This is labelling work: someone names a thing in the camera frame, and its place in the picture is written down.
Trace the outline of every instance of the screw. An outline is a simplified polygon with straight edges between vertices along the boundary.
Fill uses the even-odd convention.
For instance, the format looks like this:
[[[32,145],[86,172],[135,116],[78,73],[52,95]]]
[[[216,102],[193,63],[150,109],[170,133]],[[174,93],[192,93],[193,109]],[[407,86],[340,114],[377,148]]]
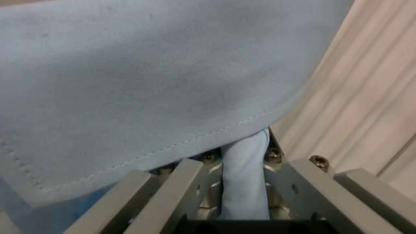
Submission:
[[[281,163],[282,153],[277,148],[268,148],[266,151],[265,160],[268,163]]]
[[[313,164],[315,164],[315,166],[319,167],[324,172],[328,172],[329,161],[326,158],[319,155],[313,155],[309,161],[311,161]]]

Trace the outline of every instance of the brass nut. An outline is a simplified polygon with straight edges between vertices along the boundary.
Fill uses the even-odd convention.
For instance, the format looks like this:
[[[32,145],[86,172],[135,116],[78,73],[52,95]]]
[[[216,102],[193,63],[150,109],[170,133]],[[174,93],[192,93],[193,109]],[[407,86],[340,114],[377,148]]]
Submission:
[[[202,156],[202,162],[204,164],[212,164],[215,162],[215,154],[206,154]]]
[[[268,148],[266,151],[265,160],[268,163],[281,163],[282,153],[277,148]]]
[[[324,172],[328,172],[329,161],[326,158],[319,155],[313,155],[309,161],[311,161],[315,166],[319,167]]]

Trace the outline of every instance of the blue fabric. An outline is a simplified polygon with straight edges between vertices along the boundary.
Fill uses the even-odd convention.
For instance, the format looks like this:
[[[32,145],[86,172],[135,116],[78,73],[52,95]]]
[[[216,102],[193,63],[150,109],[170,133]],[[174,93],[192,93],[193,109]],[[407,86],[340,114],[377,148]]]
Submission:
[[[221,148],[224,192],[220,219],[269,219],[263,170],[268,145],[269,131],[264,129]]]

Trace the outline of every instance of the curtain fold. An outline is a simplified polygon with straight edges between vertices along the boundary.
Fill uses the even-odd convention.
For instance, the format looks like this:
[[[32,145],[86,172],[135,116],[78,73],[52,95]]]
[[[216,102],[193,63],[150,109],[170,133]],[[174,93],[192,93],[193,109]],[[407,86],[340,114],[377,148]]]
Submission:
[[[272,128],[289,159],[364,168],[416,199],[416,1],[356,0],[297,106]]]

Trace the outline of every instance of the seam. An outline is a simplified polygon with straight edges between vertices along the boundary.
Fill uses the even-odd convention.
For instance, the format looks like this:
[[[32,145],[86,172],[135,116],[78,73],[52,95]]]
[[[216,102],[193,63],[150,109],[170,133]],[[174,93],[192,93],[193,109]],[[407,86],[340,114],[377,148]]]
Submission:
[[[34,186],[35,186],[36,188],[38,188],[41,192],[44,192],[44,193],[50,193],[50,192],[53,192],[53,191],[58,191],[58,190],[61,190],[62,188],[66,188],[66,187],[73,186],[73,185],[78,184],[78,183],[80,183],[80,182],[83,182],[83,181],[85,181],[85,180],[92,179],[92,178],[94,178],[94,177],[95,177],[95,176],[97,176],[97,175],[101,175],[101,174],[108,173],[108,172],[110,172],[110,171],[114,171],[114,170],[116,170],[116,169],[117,169],[117,168],[119,168],[119,167],[127,166],[127,165],[129,165],[129,164],[133,163],[134,161],[136,161],[136,160],[138,160],[138,159],[141,159],[141,158],[148,158],[148,157],[151,157],[151,156],[153,156],[153,155],[155,155],[155,154],[162,153],[162,152],[165,152],[165,151],[169,151],[169,150],[171,150],[171,149],[173,149],[173,148],[175,148],[175,147],[177,147],[177,146],[179,146],[179,145],[189,144],[189,143],[191,143],[191,142],[193,142],[193,141],[196,141],[196,140],[202,139],[202,138],[204,138],[204,137],[208,137],[208,136],[213,135],[213,134],[217,134],[217,133],[219,133],[219,132],[222,132],[222,131],[228,130],[228,129],[233,128],[233,127],[235,127],[235,126],[238,126],[238,125],[241,125],[241,124],[246,124],[246,123],[248,123],[248,122],[251,122],[251,121],[253,121],[253,120],[256,120],[256,119],[258,119],[258,118],[261,118],[261,117],[263,117],[263,116],[265,116],[265,115],[267,115],[267,114],[270,114],[271,112],[275,111],[276,109],[278,109],[278,108],[280,108],[280,107],[281,107],[281,105],[278,105],[277,107],[274,107],[274,108],[272,108],[272,109],[269,109],[269,110],[263,111],[263,112],[261,112],[261,113],[259,113],[259,114],[256,114],[256,115],[254,115],[254,116],[251,116],[251,117],[246,118],[246,119],[244,119],[244,120],[237,121],[237,122],[235,122],[235,123],[233,123],[233,124],[231,124],[231,125],[228,125],[228,126],[225,126],[225,127],[221,127],[221,128],[219,128],[219,129],[217,129],[217,130],[215,130],[215,131],[211,131],[211,132],[208,132],[208,133],[200,134],[200,135],[195,136],[195,137],[193,137],[193,138],[190,138],[190,139],[187,139],[187,140],[183,140],[183,141],[177,142],[177,143],[175,143],[175,144],[172,144],[172,145],[170,145],[170,146],[167,146],[167,147],[164,147],[164,148],[160,148],[160,149],[154,150],[154,151],[152,151],[152,152],[150,152],[150,153],[145,154],[144,156],[137,156],[137,157],[134,157],[134,158],[132,158],[132,159],[130,159],[130,160],[127,160],[127,161],[121,162],[121,163],[119,163],[119,164],[117,164],[117,165],[114,165],[114,166],[112,166],[112,167],[107,167],[107,168],[104,168],[104,169],[102,169],[102,170],[100,170],[100,171],[98,171],[98,172],[95,172],[95,173],[93,173],[93,174],[90,174],[90,175],[88,175],[88,176],[85,176],[85,177],[79,178],[79,179],[77,179],[77,180],[73,180],[73,181],[71,181],[71,182],[68,182],[68,183],[65,183],[65,184],[62,184],[62,185],[59,185],[59,186],[56,186],[56,187],[52,187],[52,188],[45,188],[45,187],[42,185],[41,181],[40,181],[38,178],[36,178],[36,177],[34,176],[34,174],[30,171],[30,164],[27,164],[27,163],[22,162],[21,158],[20,158],[19,156],[17,156],[17,155],[16,155],[16,151],[15,151],[14,149],[12,149],[12,148],[11,148],[11,147],[10,147],[10,146],[9,146],[9,145],[5,142],[5,140],[2,140],[1,138],[0,138],[0,149],[1,149],[1,148],[5,149],[5,151],[7,152],[7,153],[6,153],[6,157],[7,157],[7,158],[10,158],[10,159],[14,162],[15,166],[17,167],[17,169],[18,169],[19,171],[23,171],[23,172],[24,172],[24,176],[25,176],[26,178],[28,178],[28,179],[32,182],[32,184],[34,184]]]
[[[42,183],[37,179],[33,173],[30,171],[30,164],[24,163],[19,156],[16,155],[16,151],[9,145],[4,139],[0,139],[0,149],[4,149],[6,154],[5,158],[8,158],[15,164],[19,171],[23,171],[24,176],[28,178],[36,188],[39,190],[44,190]]]
[[[201,134],[201,135],[195,136],[195,137],[193,137],[193,138],[190,138],[190,139],[187,139],[187,140],[183,140],[183,141],[177,142],[177,143],[172,144],[172,145],[170,145],[170,146],[167,146],[167,147],[164,147],[164,148],[160,148],[160,149],[154,150],[154,151],[152,151],[152,152],[150,152],[150,153],[145,154],[144,156],[137,156],[137,157],[134,157],[134,158],[132,158],[132,159],[130,159],[130,160],[127,160],[127,161],[121,162],[121,163],[119,163],[119,164],[117,164],[117,165],[114,165],[114,166],[112,166],[112,167],[107,167],[107,168],[104,168],[104,169],[102,169],[102,170],[100,170],[100,171],[98,171],[98,172],[96,172],[96,173],[90,174],[90,175],[88,175],[88,176],[82,177],[82,178],[77,179],[77,180],[73,180],[73,181],[68,182],[68,183],[66,183],[66,184],[62,184],[62,185],[59,185],[59,186],[56,186],[56,187],[52,187],[52,188],[42,188],[41,190],[42,190],[43,192],[46,192],[46,193],[50,193],[50,192],[55,191],[55,190],[61,190],[61,189],[62,189],[62,188],[64,188],[64,187],[69,187],[69,186],[75,185],[75,184],[80,183],[80,182],[82,182],[82,181],[92,179],[92,178],[94,178],[94,177],[95,177],[95,176],[97,176],[97,175],[101,175],[101,174],[104,174],[104,173],[107,173],[107,172],[110,172],[110,171],[114,171],[114,170],[116,170],[116,169],[117,169],[117,168],[119,168],[119,167],[123,167],[123,166],[129,165],[129,164],[133,163],[134,161],[136,161],[136,160],[138,160],[138,159],[141,159],[141,158],[148,158],[148,157],[153,156],[153,155],[155,155],[155,154],[158,154],[158,153],[161,153],[161,152],[165,152],[165,151],[169,151],[169,150],[171,150],[171,149],[173,149],[173,148],[175,148],[175,147],[177,147],[177,146],[179,146],[179,145],[188,144],[188,143],[191,143],[191,142],[193,142],[193,141],[195,141],[195,140],[199,140],[199,139],[202,139],[202,138],[204,138],[204,137],[207,137],[207,136],[210,136],[210,135],[213,135],[213,134],[217,134],[217,133],[219,133],[219,132],[222,132],[222,131],[228,130],[228,129],[233,128],[233,127],[235,127],[235,126],[238,126],[238,125],[241,125],[241,124],[246,124],[246,123],[248,123],[248,122],[251,122],[251,121],[253,121],[253,120],[256,120],[256,119],[258,119],[258,118],[261,118],[261,117],[263,117],[263,116],[265,116],[265,115],[267,115],[267,114],[269,114],[269,113],[271,113],[271,112],[275,111],[276,109],[278,109],[278,108],[280,108],[280,107],[281,107],[281,106],[279,105],[278,107],[274,107],[273,109],[266,110],[266,111],[264,111],[264,112],[261,112],[261,113],[259,113],[259,114],[254,115],[254,116],[251,116],[251,117],[246,118],[246,119],[244,119],[244,120],[237,121],[237,122],[235,122],[235,123],[233,123],[233,124],[231,124],[231,125],[228,125],[228,126],[225,126],[225,127],[221,127],[221,128],[219,128],[219,129],[217,129],[217,130],[215,130],[215,131],[208,132],[208,133],[204,133],[204,134]]]

